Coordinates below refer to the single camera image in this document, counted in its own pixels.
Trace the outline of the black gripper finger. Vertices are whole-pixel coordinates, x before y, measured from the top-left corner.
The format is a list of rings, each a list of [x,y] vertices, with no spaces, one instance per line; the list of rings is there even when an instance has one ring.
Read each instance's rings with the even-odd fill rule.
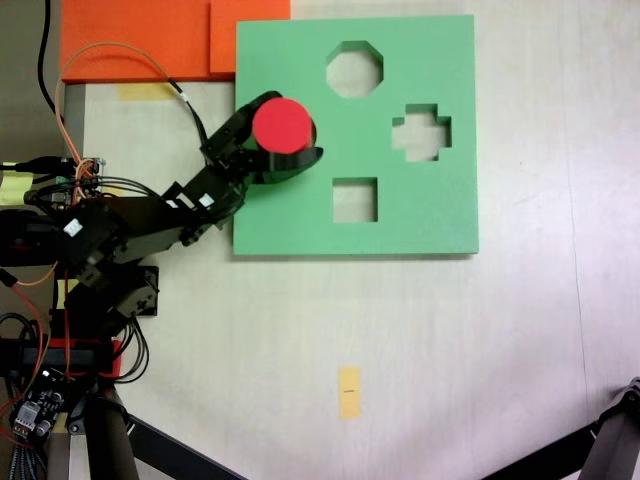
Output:
[[[252,185],[270,185],[287,181],[316,165],[324,149],[310,147],[294,153],[275,153],[257,150],[251,159]]]
[[[251,100],[236,112],[239,120],[234,133],[233,146],[235,148],[243,148],[245,143],[251,138],[253,120],[259,108],[264,106],[268,101],[279,98],[282,98],[282,94],[280,92],[275,90],[267,91]]]

